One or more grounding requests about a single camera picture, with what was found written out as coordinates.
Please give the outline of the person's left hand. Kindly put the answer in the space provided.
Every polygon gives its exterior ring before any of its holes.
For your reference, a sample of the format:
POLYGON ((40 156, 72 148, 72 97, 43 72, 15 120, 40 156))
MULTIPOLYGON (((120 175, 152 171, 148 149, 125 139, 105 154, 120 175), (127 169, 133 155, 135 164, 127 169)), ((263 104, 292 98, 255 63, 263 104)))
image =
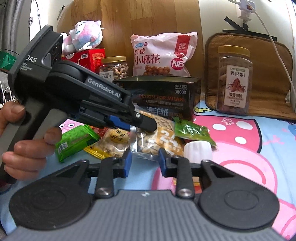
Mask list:
MULTIPOLYGON (((13 101, 1 108, 1 133, 9 123, 16 123, 25 115, 25 107, 13 101)), ((60 142, 62 130, 50 128, 40 140, 23 140, 14 145, 12 152, 2 154, 4 170, 16 180, 32 180, 46 166, 46 158, 55 152, 55 144, 60 142)))

